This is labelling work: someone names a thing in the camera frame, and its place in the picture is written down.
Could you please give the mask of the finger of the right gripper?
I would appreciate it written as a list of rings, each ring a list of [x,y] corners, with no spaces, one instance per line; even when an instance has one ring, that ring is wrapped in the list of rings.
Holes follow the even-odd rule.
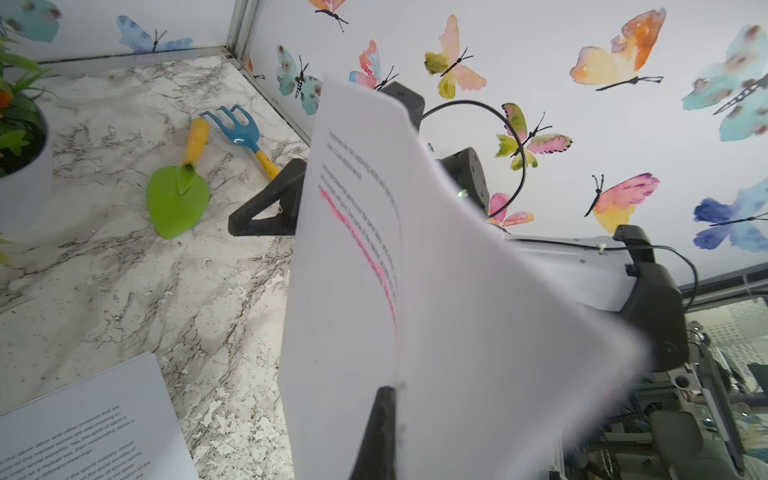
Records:
[[[228,232],[235,237],[296,234],[307,162],[294,158],[257,195],[235,210]]]

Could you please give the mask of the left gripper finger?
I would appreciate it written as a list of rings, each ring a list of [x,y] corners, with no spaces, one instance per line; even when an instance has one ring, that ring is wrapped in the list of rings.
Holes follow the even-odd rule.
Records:
[[[396,479],[396,400],[394,387],[377,390],[350,480]]]

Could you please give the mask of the purple highlighted document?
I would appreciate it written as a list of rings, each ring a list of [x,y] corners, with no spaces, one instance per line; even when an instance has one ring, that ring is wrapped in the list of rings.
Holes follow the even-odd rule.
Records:
[[[398,478],[529,479],[647,362],[459,197],[400,102],[326,82],[279,370],[297,478],[349,478],[391,387]]]

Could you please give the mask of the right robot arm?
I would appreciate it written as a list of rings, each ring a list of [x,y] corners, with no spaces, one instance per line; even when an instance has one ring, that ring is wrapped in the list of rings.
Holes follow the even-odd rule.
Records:
[[[518,239],[485,222],[477,163],[421,146],[424,99],[332,81],[307,159],[229,217],[291,236],[284,384],[392,385],[450,365],[666,372],[689,344],[681,293],[645,233]]]

